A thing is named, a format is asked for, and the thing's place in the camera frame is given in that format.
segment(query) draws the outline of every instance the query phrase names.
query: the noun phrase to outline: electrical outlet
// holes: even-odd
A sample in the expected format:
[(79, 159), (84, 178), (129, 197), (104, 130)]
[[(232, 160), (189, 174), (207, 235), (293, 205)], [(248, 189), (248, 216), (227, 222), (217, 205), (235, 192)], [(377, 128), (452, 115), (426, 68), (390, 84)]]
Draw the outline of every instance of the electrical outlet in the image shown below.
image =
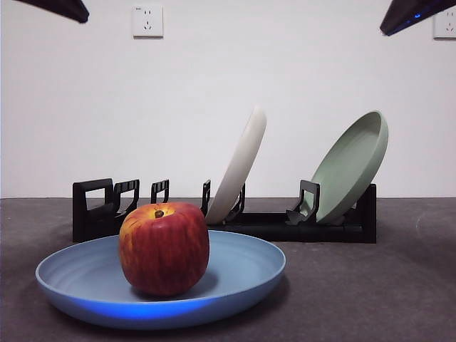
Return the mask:
[(133, 37), (163, 37), (163, 6), (135, 6), (132, 10)]
[(456, 39), (456, 6), (434, 15), (434, 38)]

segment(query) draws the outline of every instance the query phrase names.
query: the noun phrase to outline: gray countertop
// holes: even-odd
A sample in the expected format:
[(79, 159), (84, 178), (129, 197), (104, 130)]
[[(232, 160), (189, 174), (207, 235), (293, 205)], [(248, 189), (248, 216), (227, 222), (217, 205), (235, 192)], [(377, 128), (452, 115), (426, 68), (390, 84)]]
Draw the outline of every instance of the gray countertop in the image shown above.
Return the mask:
[[(280, 212), (295, 201), (247, 199), (246, 211)], [(174, 331), (119, 331), (61, 313), (35, 280), (42, 259), (73, 244), (71, 199), (3, 199), (0, 339), (456, 341), (456, 199), (377, 205), (377, 244), (277, 242), (284, 277), (245, 312)]]

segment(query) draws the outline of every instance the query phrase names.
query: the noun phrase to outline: blue led light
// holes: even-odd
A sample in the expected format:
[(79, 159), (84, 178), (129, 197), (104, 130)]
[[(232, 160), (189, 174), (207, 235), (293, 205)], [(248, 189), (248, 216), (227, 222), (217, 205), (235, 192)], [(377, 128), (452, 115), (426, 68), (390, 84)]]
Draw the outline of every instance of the blue led light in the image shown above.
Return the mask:
[(108, 303), (97, 301), (73, 300), (77, 306), (90, 312), (109, 318), (150, 320), (157, 318), (169, 318), (188, 314), (196, 311), (212, 302), (211, 299), (200, 301), (160, 302), (150, 303)]

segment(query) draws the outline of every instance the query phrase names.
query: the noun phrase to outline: plate holder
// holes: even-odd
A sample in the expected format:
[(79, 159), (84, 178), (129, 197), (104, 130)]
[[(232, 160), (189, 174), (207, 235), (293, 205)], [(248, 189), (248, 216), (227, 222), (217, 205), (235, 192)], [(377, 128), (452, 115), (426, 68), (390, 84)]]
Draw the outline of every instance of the plate holder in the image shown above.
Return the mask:
[[(86, 193), (101, 189), (105, 190), (104, 204), (88, 209)], [(132, 190), (132, 202), (125, 210), (119, 211), (121, 194)], [(119, 234), (123, 220), (138, 207), (139, 194), (139, 180), (120, 182), (114, 186), (111, 178), (73, 183), (73, 242)]]
[[(167, 182), (167, 187), (158, 184)], [(210, 180), (202, 187), (201, 210), (207, 214), (210, 199)], [(157, 198), (154, 189), (169, 191), (169, 180), (154, 183), (152, 197)], [(304, 196), (309, 192), (313, 195), (313, 205), (307, 215), (300, 213)], [(319, 208), (320, 185), (301, 180), (299, 184), (299, 200), (292, 210), (285, 212), (244, 212), (245, 184), (225, 220), (221, 224), (211, 224), (210, 229), (225, 232), (246, 234), (267, 241), (299, 241), (299, 242), (355, 242), (376, 243), (376, 185), (370, 184), (354, 206), (342, 215), (340, 224), (317, 224), (316, 214)]]

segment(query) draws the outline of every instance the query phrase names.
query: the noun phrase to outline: apple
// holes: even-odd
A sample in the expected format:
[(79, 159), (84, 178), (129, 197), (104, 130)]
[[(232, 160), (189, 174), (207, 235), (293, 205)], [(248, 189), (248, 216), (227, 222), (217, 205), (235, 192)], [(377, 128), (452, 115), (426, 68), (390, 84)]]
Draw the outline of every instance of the apple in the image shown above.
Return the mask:
[(204, 215), (193, 204), (147, 204), (133, 210), (119, 233), (125, 278), (154, 296), (175, 296), (206, 272), (209, 234)]

